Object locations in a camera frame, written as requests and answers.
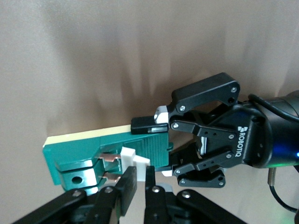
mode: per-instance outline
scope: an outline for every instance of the screw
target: screw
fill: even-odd
[[[186,109],[186,107],[185,107],[184,105],[182,105],[182,106],[179,108],[180,111],[185,111],[185,109]]]
[[[94,218],[96,219],[96,220],[99,220],[99,218],[100,218],[100,215],[97,213],[97,214],[94,214]]]
[[[189,194],[189,192],[188,191],[183,191],[182,192],[182,196],[184,197],[184,198],[190,198],[191,197],[191,195]]]
[[[106,187],[106,189],[105,189],[105,193],[111,193],[113,191],[113,189],[111,188],[111,187]]]
[[[178,128],[178,123],[174,123],[172,127],[173,128]]]
[[[231,92],[237,92],[237,90],[238,90],[237,87],[233,87],[230,91]]]
[[[157,186],[154,186],[151,190],[155,193],[158,193],[160,191],[160,188]]]
[[[154,213],[153,216],[154,216],[154,220],[157,221],[159,219],[159,215],[157,213]]]
[[[73,197],[78,197],[81,195],[81,192],[78,190],[75,190],[75,192],[72,194]]]

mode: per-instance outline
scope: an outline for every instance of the black cable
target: black cable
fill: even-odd
[[[272,113],[280,116],[281,118],[283,118],[285,120],[299,123],[298,117],[293,116],[293,115],[279,109],[278,107],[272,105],[271,103],[269,103],[268,101],[264,100],[261,97],[258,97],[257,95],[249,94],[248,99],[258,103],[259,105],[263,106],[264,108],[268,109]]]
[[[276,201],[277,201],[282,207],[284,207],[285,209],[287,209],[287,210],[289,210],[289,211],[291,211],[291,212],[295,212],[295,213],[297,212],[298,209],[293,208],[293,207],[287,205],[286,203],[284,203],[284,202],[280,199],[280,197],[279,197],[278,194],[276,193],[276,190],[275,190],[274,186],[269,186],[269,187],[270,187],[270,191],[271,191],[273,197],[276,199]]]

